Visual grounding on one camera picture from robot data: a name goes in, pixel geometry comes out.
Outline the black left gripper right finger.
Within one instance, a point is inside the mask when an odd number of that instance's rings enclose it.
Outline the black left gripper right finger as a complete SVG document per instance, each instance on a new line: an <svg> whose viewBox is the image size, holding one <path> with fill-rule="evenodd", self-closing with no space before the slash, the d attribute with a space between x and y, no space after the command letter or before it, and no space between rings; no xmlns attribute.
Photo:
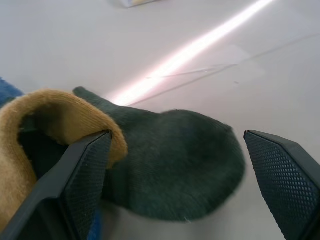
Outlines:
<svg viewBox="0 0 320 240"><path fill-rule="evenodd" d="M320 240L320 164L283 137L247 130L243 138L262 197L285 240Z"/></svg>

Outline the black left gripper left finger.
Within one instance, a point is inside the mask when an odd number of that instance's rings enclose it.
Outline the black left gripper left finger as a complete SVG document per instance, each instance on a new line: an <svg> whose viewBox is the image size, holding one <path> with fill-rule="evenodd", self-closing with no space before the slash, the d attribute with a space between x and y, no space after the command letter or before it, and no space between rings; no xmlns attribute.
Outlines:
<svg viewBox="0 0 320 240"><path fill-rule="evenodd" d="M71 144L35 185L0 240L101 240L101 198L112 135Z"/></svg>

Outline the mustard yellow sock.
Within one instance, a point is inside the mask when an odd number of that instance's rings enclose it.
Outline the mustard yellow sock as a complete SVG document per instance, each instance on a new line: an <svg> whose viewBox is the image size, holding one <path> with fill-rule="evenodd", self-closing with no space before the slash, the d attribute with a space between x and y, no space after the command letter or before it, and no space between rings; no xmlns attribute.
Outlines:
<svg viewBox="0 0 320 240"><path fill-rule="evenodd" d="M6 103L0 108L0 232L37 182L32 164L18 141L21 123L31 115L47 136L64 145L110 130L108 169L128 154L125 137L115 121L72 93L43 89Z"/></svg>

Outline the dark green sock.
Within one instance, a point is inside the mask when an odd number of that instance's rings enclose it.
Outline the dark green sock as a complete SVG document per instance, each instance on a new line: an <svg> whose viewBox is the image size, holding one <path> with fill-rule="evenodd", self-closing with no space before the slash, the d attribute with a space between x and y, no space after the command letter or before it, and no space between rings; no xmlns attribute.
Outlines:
<svg viewBox="0 0 320 240"><path fill-rule="evenodd" d="M187 110L118 106L83 87L73 93L109 115L127 142L127 156L106 171L103 201L186 222L214 212L240 185L245 157L230 126Z"/></svg>

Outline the blue sock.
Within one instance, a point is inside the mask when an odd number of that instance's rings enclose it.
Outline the blue sock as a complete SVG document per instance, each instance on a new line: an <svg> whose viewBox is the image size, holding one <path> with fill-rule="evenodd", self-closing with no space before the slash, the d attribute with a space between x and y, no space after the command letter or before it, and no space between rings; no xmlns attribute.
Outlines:
<svg viewBox="0 0 320 240"><path fill-rule="evenodd" d="M21 90L0 77L0 109L5 104L23 95L24 93Z"/></svg>

